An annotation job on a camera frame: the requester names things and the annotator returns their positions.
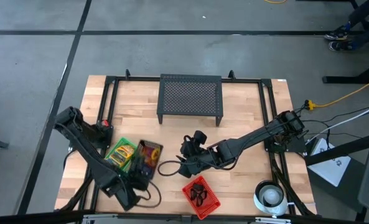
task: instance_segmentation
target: red basket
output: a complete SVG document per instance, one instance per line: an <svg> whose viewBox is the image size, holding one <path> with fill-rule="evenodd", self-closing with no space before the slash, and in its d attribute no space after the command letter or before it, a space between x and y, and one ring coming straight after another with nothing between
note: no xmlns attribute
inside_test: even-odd
<svg viewBox="0 0 369 224"><path fill-rule="evenodd" d="M203 201L202 205L199 207L196 206L196 201L195 200L192 201L190 198L191 197L190 190L194 184L202 184L203 187L205 187L205 190L208 192L207 198ZM203 220L205 217L207 217L214 210L216 210L216 208L220 206L219 200L216 198L216 195L213 193L208 183L202 176L199 176L195 180L191 181L191 183L183 187L182 191L187 200L190 202L191 207L197 213L197 216L200 220Z"/></svg>

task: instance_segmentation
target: wooden table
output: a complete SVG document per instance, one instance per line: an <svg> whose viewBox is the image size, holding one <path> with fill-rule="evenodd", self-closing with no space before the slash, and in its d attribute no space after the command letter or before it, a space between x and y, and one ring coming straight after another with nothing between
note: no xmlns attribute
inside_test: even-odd
<svg viewBox="0 0 369 224"><path fill-rule="evenodd" d="M91 75L88 78L82 104L80 107L86 122L96 122L105 76ZM278 113L291 110L292 103L285 80L272 80L274 97ZM238 138L263 126L263 115L259 98L258 85L251 83L223 83L224 117L220 127L215 127L215 118L204 116L164 116L160 125L156 114L159 82L120 81L118 95L113 115L114 135L112 145L121 137L137 143L147 139L164 146L160 161L176 160L180 155L180 144L183 136L193 135L195 130L203 131L207 136L205 146L222 139ZM267 89L264 90L272 119ZM105 111L108 111L110 95L107 98ZM308 209L316 213L313 194L307 175L304 160L295 153L286 153L287 167L291 185ZM167 164L162 167L164 173L178 169L177 164ZM67 160L55 208L63 207L78 190L85 176L86 162L78 152ZM255 187L262 180L271 180L271 169L268 154L263 143L259 143L243 152L238 164L231 171L209 169L202 175L216 193L221 206L214 215L262 215L254 203ZM194 214L192 207L184 197L181 188L192 179L179 174L172 177L162 177L155 174L153 182L162 194L162 203L157 208L134 207L128 213L163 213L163 214ZM150 186L152 195L150 201L140 201L142 205L153 205L158 201L157 192ZM90 185L86 206L90 207L93 184ZM100 192L97 201L97 212L124 212L115 197L108 198Z"/></svg>

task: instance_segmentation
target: gray floor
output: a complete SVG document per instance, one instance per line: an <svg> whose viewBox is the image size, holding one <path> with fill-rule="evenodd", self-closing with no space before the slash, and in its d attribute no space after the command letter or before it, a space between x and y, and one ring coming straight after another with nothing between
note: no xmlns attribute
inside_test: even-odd
<svg viewBox="0 0 369 224"><path fill-rule="evenodd" d="M77 28L85 1L0 0L0 29ZM273 5L257 1L93 1L86 30L327 30L347 20L346 2L296 2ZM13 212L50 109L72 36L0 36L0 215ZM369 45L352 53L327 49L321 37L136 35L83 36L60 105L80 106L88 75L185 73L237 77L285 78L295 107L305 99L325 103L360 85L323 85L324 75L356 75L369 67ZM369 87L328 108L304 113L307 119L369 106ZM308 123L316 132L319 124ZM335 130L369 134L369 116ZM334 145L353 140L331 138ZM53 132L29 212L54 208L68 142ZM366 151L352 156L364 161ZM318 213L352 220L355 212L313 187Z"/></svg>

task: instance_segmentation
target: sneaker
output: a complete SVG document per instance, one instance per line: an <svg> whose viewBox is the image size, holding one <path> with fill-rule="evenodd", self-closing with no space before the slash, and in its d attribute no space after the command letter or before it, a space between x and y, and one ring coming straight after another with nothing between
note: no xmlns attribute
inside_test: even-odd
<svg viewBox="0 0 369 224"><path fill-rule="evenodd" d="M345 30L345 26L341 26L338 29L325 34L324 38L327 40L347 40L348 32Z"/></svg>
<svg viewBox="0 0 369 224"><path fill-rule="evenodd" d="M351 41L345 41L345 42L333 41L333 42L330 42L328 46L329 46L329 50L332 50L332 51L349 51L349 50L354 50L351 43L352 43Z"/></svg>

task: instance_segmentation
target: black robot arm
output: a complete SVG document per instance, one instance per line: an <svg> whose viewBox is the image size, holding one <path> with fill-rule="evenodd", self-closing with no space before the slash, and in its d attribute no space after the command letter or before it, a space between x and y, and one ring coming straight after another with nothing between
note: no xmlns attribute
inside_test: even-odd
<svg viewBox="0 0 369 224"><path fill-rule="evenodd" d="M285 146L292 138L302 136L303 129L304 125L295 112L285 111L262 128L238 139L220 141L206 149L200 147L201 144L205 144L206 135L196 131L193 137L184 136L180 149L183 157L177 156L181 161L179 174L190 178L191 175L199 174L211 167L230 170L245 149L269 138L274 138L275 144ZM225 168L232 163L234 165L231 168Z"/></svg>
<svg viewBox="0 0 369 224"><path fill-rule="evenodd" d="M79 109L69 107L57 115L54 128L63 134L78 150L88 163L91 176L95 184L107 196L115 197L125 211L133 208L140 197L134 193L133 188L146 190L148 181L140 175L125 173L119 168L105 161L97 152L96 147L111 134L109 127L84 122Z"/></svg>

